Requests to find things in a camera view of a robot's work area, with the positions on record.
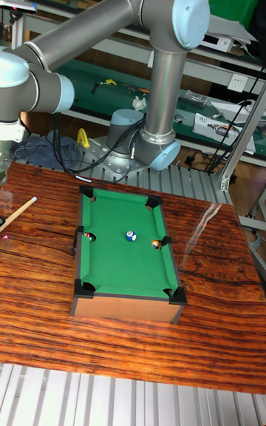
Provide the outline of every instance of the green felt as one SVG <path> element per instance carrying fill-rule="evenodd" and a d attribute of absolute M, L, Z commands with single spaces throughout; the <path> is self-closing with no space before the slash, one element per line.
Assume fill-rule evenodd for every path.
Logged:
<path fill-rule="evenodd" d="M 166 235 L 160 207 L 149 211 L 147 197 L 95 189 L 96 201 L 83 196 L 81 284 L 91 283 L 98 293 L 168 298 L 177 278 L 168 246 L 156 250 L 151 241 Z M 126 240 L 134 231 L 137 239 Z"/>

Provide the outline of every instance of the cable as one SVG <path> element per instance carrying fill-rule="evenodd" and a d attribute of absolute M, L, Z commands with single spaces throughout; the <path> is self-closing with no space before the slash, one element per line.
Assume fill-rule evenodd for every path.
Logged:
<path fill-rule="evenodd" d="M 232 151 L 232 149 L 233 149 L 233 147 L 234 147 L 234 145 L 235 145 L 235 143 L 236 143 L 236 141 L 237 141 L 237 139 L 239 138 L 239 136 L 240 136 L 240 134 L 241 133 L 239 133 L 238 135 L 237 135 L 237 137 L 235 138 L 235 140 L 233 141 L 233 143 L 224 151 L 224 153 L 223 153 L 223 155 L 221 155 L 219 158 L 218 158 L 218 161 L 216 162 L 216 164 L 214 165 L 214 159 L 215 159 L 215 157 L 216 157 L 216 155 L 217 155 L 217 153 L 218 153 L 218 151 L 221 149 L 221 147 L 222 147 L 222 144 L 224 143 L 224 141 L 225 141 L 225 139 L 227 138 L 227 136 L 228 136 L 228 133 L 230 132 L 230 129 L 231 129 L 231 127 L 233 126 L 233 124 L 234 124 L 234 122 L 235 122 L 235 120 L 236 120 L 236 118 L 238 117 L 238 115 L 239 115 L 239 113 L 241 112 L 241 110 L 242 110 L 242 108 L 244 107 L 244 105 L 245 105 L 245 102 L 246 101 L 248 101 L 248 99 L 250 98 L 250 96 L 251 96 L 251 94 L 252 94 L 252 91 L 253 91 L 253 89 L 254 89 L 254 87 L 256 86 L 256 84 L 257 84 L 257 82 L 258 82 L 258 80 L 259 80 L 259 78 L 261 77 L 261 75 L 262 75 L 262 73 L 263 73 L 263 70 L 264 70 L 264 67 L 262 67 L 261 68 L 261 70 L 259 71 L 259 73 L 258 73 L 258 75 L 257 75 L 257 77 L 256 77 L 256 80 L 254 81 L 254 83 L 253 83 L 253 86 L 251 87 L 251 89 L 250 89 L 250 92 L 248 93 L 248 95 L 247 95 L 247 98 L 242 102 L 242 104 L 241 104 L 241 106 L 240 106 L 240 108 L 239 108 L 239 111 L 236 113 L 236 115 L 234 116 L 234 118 L 233 118 L 233 120 L 231 121 L 231 123 L 229 124 L 229 127 L 228 127 L 228 129 L 226 130 L 226 132 L 225 132 L 225 135 L 223 136 L 223 138 L 222 138 L 222 141 L 219 143 L 219 145 L 218 145 L 218 148 L 216 149 L 216 151 L 215 151 L 215 153 L 213 154 L 213 157 L 212 157 L 212 159 L 209 161 L 209 163 L 208 163 L 208 165 L 206 166 L 206 168 L 205 168 L 205 172 L 208 172 L 209 174 L 219 165 L 219 163 L 220 163 L 220 161 L 222 161 L 222 159 L 226 156 L 226 154 L 227 153 L 229 153 L 229 152 L 231 152 Z"/>
<path fill-rule="evenodd" d="M 55 114 L 55 120 L 54 120 L 54 131 L 53 131 L 53 138 L 52 138 L 52 147 L 54 150 L 54 154 L 55 154 L 55 158 L 56 160 L 59 162 L 59 164 L 62 166 L 62 168 L 64 169 L 65 172 L 70 173 L 71 175 L 78 175 L 84 171 L 87 171 L 91 168 L 94 168 L 98 165 L 100 165 L 102 162 L 104 162 L 104 160 L 110 155 L 111 152 L 113 152 L 116 148 L 118 148 L 124 141 L 125 139 L 127 139 L 127 137 L 129 136 L 129 134 L 132 132 L 133 129 L 136 129 L 135 133 L 133 134 L 131 143 L 129 144 L 129 149 L 132 149 L 133 144 L 134 144 L 134 140 L 137 137 L 138 132 L 140 131 L 144 121 L 146 119 L 146 114 L 143 115 L 143 118 L 141 119 L 141 121 L 136 122 L 135 124 L 131 125 L 115 142 L 115 144 L 113 145 L 113 147 L 111 149 L 108 150 L 108 152 L 106 152 L 101 158 L 99 158 L 98 160 L 96 160 L 94 163 L 91 163 L 89 165 L 87 165 L 85 168 L 79 169 L 79 170 L 75 170 L 75 169 L 70 169 L 68 168 L 65 164 L 64 164 L 64 159 L 62 158 L 62 154 L 61 154 L 61 115 L 60 114 Z M 114 181 L 114 183 L 117 183 L 118 181 L 121 181 L 122 179 L 126 178 L 126 176 L 128 175 L 130 169 L 132 167 L 132 160 L 129 164 L 129 168 L 126 172 L 126 174 L 121 177 L 119 180 Z"/>
<path fill-rule="evenodd" d="M 176 162 L 176 164 L 175 164 L 175 166 L 177 166 L 179 163 L 180 163 L 180 161 L 183 159 L 183 158 L 185 158 L 186 157 L 186 155 L 190 152 L 192 150 L 192 148 L 190 148 L 187 152 L 185 152 L 185 154 Z"/>
<path fill-rule="evenodd" d="M 242 228 L 252 232 L 256 239 L 252 241 L 249 240 L 248 243 L 253 246 L 253 248 L 258 249 L 262 244 L 262 240 L 265 239 L 260 235 L 260 233 L 256 229 L 253 229 L 249 226 L 242 226 Z"/>
<path fill-rule="evenodd" d="M 32 132 L 30 131 L 29 127 L 19 118 L 21 125 L 27 130 L 29 136 L 31 136 Z"/>
<path fill-rule="evenodd" d="M 51 147 L 53 147 L 52 142 L 50 142 L 50 140 L 48 140 L 47 136 L 44 135 L 45 140 L 47 141 L 47 143 L 49 145 L 51 145 Z M 84 163 L 84 160 L 71 160 L 72 163 Z"/>

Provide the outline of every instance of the wooden side of pool table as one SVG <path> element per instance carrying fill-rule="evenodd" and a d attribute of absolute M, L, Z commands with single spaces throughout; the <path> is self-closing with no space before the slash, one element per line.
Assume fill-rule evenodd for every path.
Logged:
<path fill-rule="evenodd" d="M 182 306 L 168 300 L 138 300 L 131 297 L 94 296 L 74 298 L 72 313 L 78 317 L 108 317 L 122 320 L 177 322 Z"/>

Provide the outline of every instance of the cue stick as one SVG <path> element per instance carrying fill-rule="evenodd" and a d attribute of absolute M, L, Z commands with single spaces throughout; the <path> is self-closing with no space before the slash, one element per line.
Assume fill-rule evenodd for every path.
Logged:
<path fill-rule="evenodd" d="M 0 227 L 0 232 L 2 232 L 8 225 L 10 225 L 22 212 L 26 211 L 34 202 L 37 201 L 37 197 L 32 197 L 27 203 L 23 204 L 19 209 L 13 212 Z"/>

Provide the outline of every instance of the yellow billiard ball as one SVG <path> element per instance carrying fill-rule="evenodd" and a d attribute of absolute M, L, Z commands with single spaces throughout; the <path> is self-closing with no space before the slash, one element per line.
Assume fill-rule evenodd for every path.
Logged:
<path fill-rule="evenodd" d="M 160 241 L 159 240 L 152 240 L 151 244 L 155 249 L 160 248 Z"/>

